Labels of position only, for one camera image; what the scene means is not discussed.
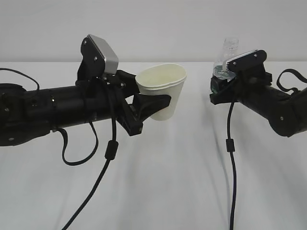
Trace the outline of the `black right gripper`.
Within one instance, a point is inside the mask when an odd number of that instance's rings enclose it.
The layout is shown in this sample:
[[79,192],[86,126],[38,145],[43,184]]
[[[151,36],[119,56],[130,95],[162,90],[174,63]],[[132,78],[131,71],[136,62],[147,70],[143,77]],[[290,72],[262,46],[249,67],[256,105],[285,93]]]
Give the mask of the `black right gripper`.
[[237,100],[254,88],[260,86],[271,86],[272,74],[266,71],[256,74],[239,72],[234,78],[220,79],[216,76],[211,77],[210,81],[210,101],[214,105],[226,104]]

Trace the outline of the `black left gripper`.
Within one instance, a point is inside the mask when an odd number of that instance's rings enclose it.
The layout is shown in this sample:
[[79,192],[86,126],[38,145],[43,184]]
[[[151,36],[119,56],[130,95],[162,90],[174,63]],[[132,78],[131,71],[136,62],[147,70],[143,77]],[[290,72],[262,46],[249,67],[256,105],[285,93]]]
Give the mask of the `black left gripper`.
[[[135,75],[117,70],[115,74],[104,74],[103,81],[111,97],[116,121],[129,136],[142,132],[143,121],[170,105],[170,95],[140,94]],[[127,98],[133,96],[132,104]]]

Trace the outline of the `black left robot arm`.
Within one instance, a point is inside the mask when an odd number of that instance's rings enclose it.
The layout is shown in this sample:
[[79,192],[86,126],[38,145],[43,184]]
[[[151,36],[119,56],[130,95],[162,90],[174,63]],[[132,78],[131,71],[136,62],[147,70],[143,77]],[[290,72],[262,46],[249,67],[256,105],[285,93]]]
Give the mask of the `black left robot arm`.
[[115,118],[130,136],[142,132],[143,122],[170,105],[171,97],[143,95],[135,76],[115,75],[78,79],[73,86],[27,91],[0,86],[0,144],[17,146],[59,128]]

